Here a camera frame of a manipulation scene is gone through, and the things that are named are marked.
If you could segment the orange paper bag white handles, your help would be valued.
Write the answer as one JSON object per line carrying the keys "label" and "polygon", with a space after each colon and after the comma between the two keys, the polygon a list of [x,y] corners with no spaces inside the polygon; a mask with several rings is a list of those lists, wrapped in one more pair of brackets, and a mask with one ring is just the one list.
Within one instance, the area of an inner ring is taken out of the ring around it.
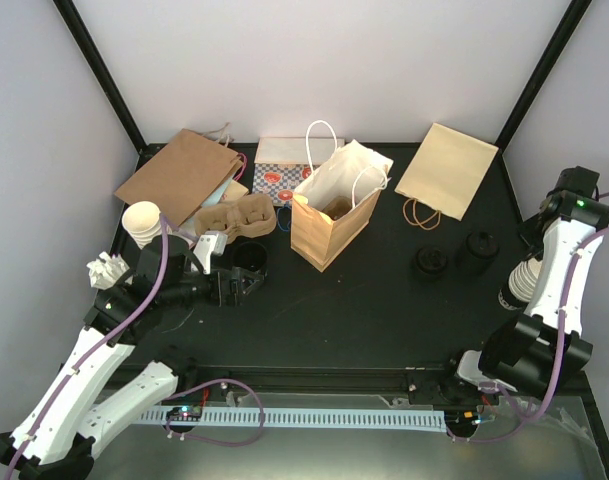
{"label": "orange paper bag white handles", "polygon": [[291,248],[322,272],[368,225],[393,161],[353,140],[294,190]]}

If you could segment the single pulp cup carrier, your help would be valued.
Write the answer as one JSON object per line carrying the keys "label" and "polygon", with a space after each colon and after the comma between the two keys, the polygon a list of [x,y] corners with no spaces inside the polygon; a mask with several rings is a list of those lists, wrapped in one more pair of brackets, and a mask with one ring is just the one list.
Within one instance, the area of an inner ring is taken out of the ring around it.
{"label": "single pulp cup carrier", "polygon": [[332,221],[337,221],[352,210],[352,200],[345,196],[337,196],[323,209],[322,213]]}

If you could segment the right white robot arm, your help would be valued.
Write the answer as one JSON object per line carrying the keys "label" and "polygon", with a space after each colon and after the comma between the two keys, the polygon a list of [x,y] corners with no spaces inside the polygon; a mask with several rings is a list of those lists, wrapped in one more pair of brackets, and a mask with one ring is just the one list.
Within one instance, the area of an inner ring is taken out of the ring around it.
{"label": "right white robot arm", "polygon": [[563,170],[538,212],[520,227],[528,256],[498,294],[516,315],[480,351],[463,353],[438,379],[441,396],[460,403],[478,389],[551,397],[591,358],[582,340],[581,307],[588,273],[609,230],[609,206],[599,197],[599,173]]}

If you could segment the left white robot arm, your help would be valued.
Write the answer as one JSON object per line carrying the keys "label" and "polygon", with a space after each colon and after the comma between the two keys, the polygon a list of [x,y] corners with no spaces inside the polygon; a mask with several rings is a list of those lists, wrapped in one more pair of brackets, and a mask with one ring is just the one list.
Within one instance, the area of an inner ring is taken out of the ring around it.
{"label": "left white robot arm", "polygon": [[126,427],[154,405],[186,399],[218,385],[199,383],[194,359],[171,346],[103,402],[96,399],[117,368],[161,321],[164,308],[181,298],[237,303],[245,278],[240,268],[212,269],[226,236],[209,231],[194,247],[172,235],[157,236],[135,269],[100,292],[76,344],[31,414],[0,433],[0,463],[21,479],[85,479],[95,460]]}

